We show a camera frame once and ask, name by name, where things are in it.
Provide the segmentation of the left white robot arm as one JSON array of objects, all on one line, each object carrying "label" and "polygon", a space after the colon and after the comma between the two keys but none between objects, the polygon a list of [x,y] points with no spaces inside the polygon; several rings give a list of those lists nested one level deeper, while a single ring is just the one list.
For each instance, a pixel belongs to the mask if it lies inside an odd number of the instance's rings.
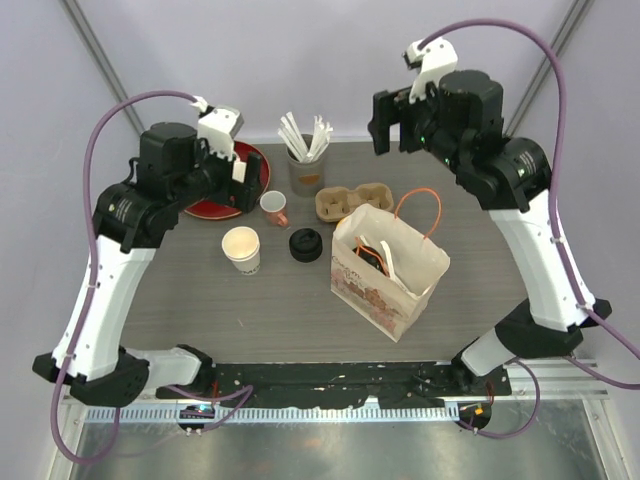
[{"label": "left white robot arm", "polygon": [[263,156],[223,158],[188,125],[163,122],[140,137],[129,176],[103,191],[92,217],[96,260],[88,262],[92,302],[77,299],[56,348],[35,357],[32,370],[61,381],[85,405],[122,408],[147,389],[176,386],[193,399],[205,397],[215,378],[213,360],[180,344],[141,351],[121,344],[124,323],[139,282],[182,211],[202,201],[243,213],[256,206]]}]

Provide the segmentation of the paper takeout bag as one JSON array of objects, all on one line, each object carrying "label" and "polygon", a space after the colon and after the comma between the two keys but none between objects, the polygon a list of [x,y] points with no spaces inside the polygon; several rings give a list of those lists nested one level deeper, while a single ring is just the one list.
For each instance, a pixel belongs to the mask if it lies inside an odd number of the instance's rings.
[{"label": "paper takeout bag", "polygon": [[[400,209],[417,193],[432,195],[437,214],[423,233],[404,222]],[[439,194],[429,188],[406,193],[392,212],[363,204],[338,222],[332,236],[331,291],[353,310],[397,342],[424,312],[438,282],[450,267],[450,257],[431,235],[442,216]],[[353,253],[363,235],[385,257],[382,273]]]}]

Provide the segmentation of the stack of black lids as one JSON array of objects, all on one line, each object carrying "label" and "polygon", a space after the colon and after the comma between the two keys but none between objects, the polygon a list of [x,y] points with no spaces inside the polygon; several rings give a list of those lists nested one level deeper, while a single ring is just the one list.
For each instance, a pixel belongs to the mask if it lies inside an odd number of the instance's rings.
[{"label": "stack of black lids", "polygon": [[288,245],[291,256],[301,263],[317,260],[323,251],[322,237],[312,228],[301,228],[293,232]]}]

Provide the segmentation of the stack of white paper cups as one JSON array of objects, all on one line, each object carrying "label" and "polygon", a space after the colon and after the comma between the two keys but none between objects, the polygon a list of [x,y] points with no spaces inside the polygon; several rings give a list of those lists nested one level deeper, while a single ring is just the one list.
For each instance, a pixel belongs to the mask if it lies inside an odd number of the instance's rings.
[{"label": "stack of white paper cups", "polygon": [[253,275],[260,269],[260,239],[257,232],[247,226],[230,229],[221,241],[225,256],[243,275]]}]

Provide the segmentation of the cardboard cup carrier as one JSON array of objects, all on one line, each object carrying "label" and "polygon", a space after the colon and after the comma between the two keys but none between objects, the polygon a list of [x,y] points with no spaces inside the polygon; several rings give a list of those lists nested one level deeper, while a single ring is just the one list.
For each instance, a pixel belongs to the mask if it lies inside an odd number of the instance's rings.
[{"label": "cardboard cup carrier", "polygon": [[384,183],[362,184],[354,189],[327,187],[315,196],[316,215],[326,223],[339,222],[363,204],[384,211],[392,211],[395,206],[392,192]]}]

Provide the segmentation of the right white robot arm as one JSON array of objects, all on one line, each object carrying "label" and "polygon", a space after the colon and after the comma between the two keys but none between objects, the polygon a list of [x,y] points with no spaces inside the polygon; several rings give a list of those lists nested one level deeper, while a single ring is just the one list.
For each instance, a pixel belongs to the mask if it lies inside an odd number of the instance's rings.
[{"label": "right white robot arm", "polygon": [[428,82],[423,100],[408,88],[374,94],[368,123],[376,154],[389,151],[397,125],[400,151],[425,150],[454,174],[501,232],[524,282],[526,298],[453,358],[451,380],[465,395],[514,358],[569,355],[583,329],[612,313],[581,279],[567,278],[548,212],[550,164],[536,142],[503,134],[502,106],[503,87],[488,74],[453,71]]}]

